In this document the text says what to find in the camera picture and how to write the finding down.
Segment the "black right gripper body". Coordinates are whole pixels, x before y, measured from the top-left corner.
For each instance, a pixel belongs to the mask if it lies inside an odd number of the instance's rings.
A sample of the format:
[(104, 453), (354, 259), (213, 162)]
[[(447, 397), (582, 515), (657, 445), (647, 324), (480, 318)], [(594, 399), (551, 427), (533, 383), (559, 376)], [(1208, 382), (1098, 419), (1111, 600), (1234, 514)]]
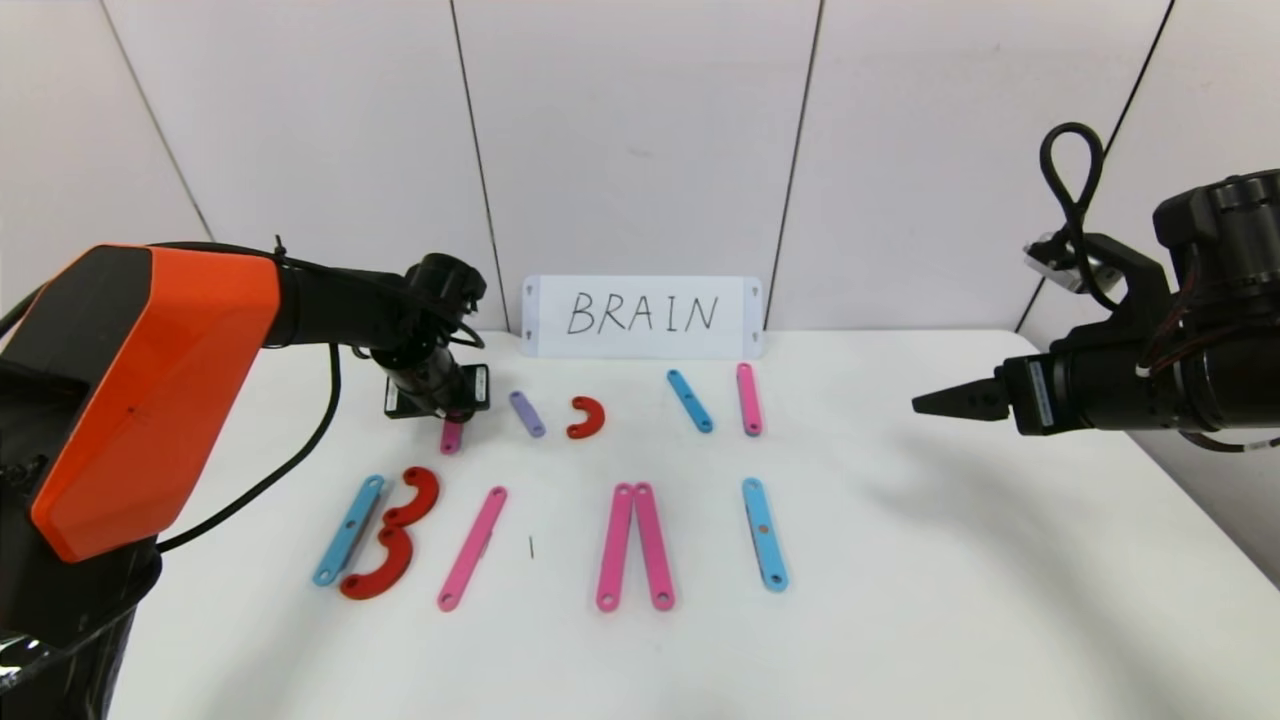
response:
[(1097, 430), (1180, 430), (1185, 398), (1172, 373), (1135, 374), (1137, 347), (1076, 348), (1012, 357), (1001, 366), (1024, 436)]

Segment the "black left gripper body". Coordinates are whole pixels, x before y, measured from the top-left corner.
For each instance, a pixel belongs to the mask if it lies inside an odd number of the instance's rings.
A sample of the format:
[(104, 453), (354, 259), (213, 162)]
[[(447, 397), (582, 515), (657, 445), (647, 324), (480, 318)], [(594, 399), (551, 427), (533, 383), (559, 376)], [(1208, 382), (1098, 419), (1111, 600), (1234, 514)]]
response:
[(387, 374), (384, 414), (390, 419), (436, 416), (445, 411), (490, 407), (489, 366), (461, 365), (442, 345), (406, 346), (380, 351), (379, 366)]

